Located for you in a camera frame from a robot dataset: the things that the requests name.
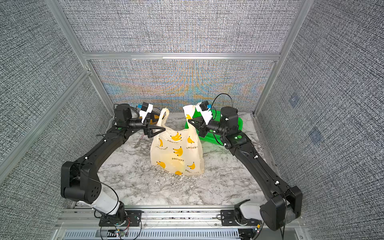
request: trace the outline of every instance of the enclosure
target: enclosure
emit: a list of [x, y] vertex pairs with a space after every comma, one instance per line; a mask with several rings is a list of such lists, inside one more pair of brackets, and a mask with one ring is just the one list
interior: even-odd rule
[[[220, 93], [232, 97], [258, 154], [303, 193], [301, 217], [286, 226], [285, 239], [382, 239], [382, 1], [15, 0], [0, 7], [0, 239], [100, 239], [93, 210], [61, 197], [63, 163], [103, 139], [116, 104], [168, 108], [167, 126], [181, 130], [183, 106], [212, 103]], [[226, 96], [215, 102], [218, 110], [229, 104]], [[154, 220], [166, 219], [154, 209], [177, 209], [167, 223], [203, 219], [166, 239], [205, 239], [188, 234], [226, 234], [220, 209], [266, 202], [224, 147], [201, 141], [205, 172], [176, 176], [151, 165], [152, 139], [140, 138], [133, 134], [98, 175], [126, 206], [144, 209], [144, 234], [172, 232]], [[74, 225], [89, 238], [70, 238]], [[260, 239], [281, 238], [265, 229]]]

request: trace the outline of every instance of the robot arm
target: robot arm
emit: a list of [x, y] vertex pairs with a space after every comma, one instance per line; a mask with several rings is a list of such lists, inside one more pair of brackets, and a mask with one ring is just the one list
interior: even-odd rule
[[119, 104], [114, 110], [116, 125], [107, 130], [103, 139], [85, 155], [74, 162], [65, 162], [61, 167], [61, 196], [74, 201], [84, 201], [101, 213], [104, 220], [113, 224], [121, 224], [126, 219], [124, 204], [118, 202], [101, 190], [101, 182], [97, 172], [105, 160], [128, 138], [138, 130], [153, 137], [165, 128], [150, 125], [153, 106], [143, 103], [140, 116], [132, 118], [129, 104]]
[[[202, 111], [208, 111], [209, 108], [207, 101], [200, 104]], [[220, 112], [219, 122], [210, 119], [206, 123], [206, 117], [193, 118], [188, 122], [199, 131], [201, 137], [205, 137], [208, 131], [220, 136], [224, 147], [249, 170], [268, 200], [260, 206], [260, 214], [254, 215], [250, 213], [257, 206], [250, 204], [249, 200], [235, 205], [237, 222], [245, 224], [250, 218], [258, 219], [257, 216], [261, 216], [270, 229], [277, 230], [298, 218], [303, 198], [301, 190], [297, 186], [290, 187], [281, 179], [261, 158], [247, 135], [238, 129], [237, 109], [223, 107]]]

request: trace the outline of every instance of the mounting plate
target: mounting plate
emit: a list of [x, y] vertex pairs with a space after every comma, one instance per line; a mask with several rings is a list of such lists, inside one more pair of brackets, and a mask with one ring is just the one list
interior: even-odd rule
[[[142, 211], [140, 210], [126, 210], [125, 213], [127, 214], [127, 218], [129, 218], [129, 221], [130, 221], [130, 224], [129, 226], [130, 227], [139, 227], [140, 226], [140, 219], [141, 219], [141, 213]], [[99, 222], [99, 226], [103, 226], [103, 227], [113, 227], [113, 223], [109, 223], [109, 222]], [[126, 221], [124, 224], [120, 225], [119, 227], [126, 227], [128, 226], [128, 221]]]
[[221, 210], [221, 224], [223, 226], [257, 226], [261, 225], [262, 221], [256, 219], [250, 219], [247, 224], [240, 225], [235, 219], [234, 210]]

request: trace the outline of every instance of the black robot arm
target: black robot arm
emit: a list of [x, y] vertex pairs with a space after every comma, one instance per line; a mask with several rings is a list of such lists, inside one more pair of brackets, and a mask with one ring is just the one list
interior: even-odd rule
[[[148, 104], [143, 103], [141, 110], [145, 112], [147, 107]], [[138, 118], [138, 113], [137, 118], [132, 118], [131, 110], [136, 111], [129, 104], [117, 105], [114, 110], [116, 125], [107, 130], [103, 139], [86, 154], [73, 162], [68, 161], [62, 165], [62, 197], [92, 204], [101, 194], [101, 183], [97, 172], [105, 160], [138, 130], [143, 130], [148, 137], [153, 137], [165, 131], [163, 127], [150, 124], [151, 119], [154, 120], [152, 118], [153, 113], [148, 113], [144, 119]], [[125, 220], [124, 204], [120, 202], [118, 211], [112, 216], [107, 215], [104, 218], [112, 223], [123, 222]]]
[[[202, 105], [201, 109], [208, 109], [207, 101]], [[301, 190], [297, 186], [290, 187], [281, 179], [261, 158], [248, 136], [238, 129], [237, 109], [223, 107], [220, 113], [220, 121], [211, 119], [206, 124], [203, 117], [198, 117], [188, 122], [199, 131], [199, 136], [205, 137], [208, 131], [220, 136], [224, 147], [249, 170], [268, 200], [260, 206], [260, 214], [270, 229], [277, 230], [298, 218], [303, 197]], [[247, 223], [241, 211], [237, 212], [237, 221], [240, 224]]]

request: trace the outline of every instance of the bag handle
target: bag handle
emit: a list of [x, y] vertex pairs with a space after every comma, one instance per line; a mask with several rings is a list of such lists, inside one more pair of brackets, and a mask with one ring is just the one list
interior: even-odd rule
[[167, 121], [167, 119], [168, 119], [168, 116], [169, 116], [169, 110], [168, 110], [168, 108], [163, 108], [163, 109], [161, 110], [161, 112], [160, 112], [159, 120], [157, 121], [156, 126], [159, 126], [159, 127], [164, 126], [165, 123], [166, 123], [166, 121]]

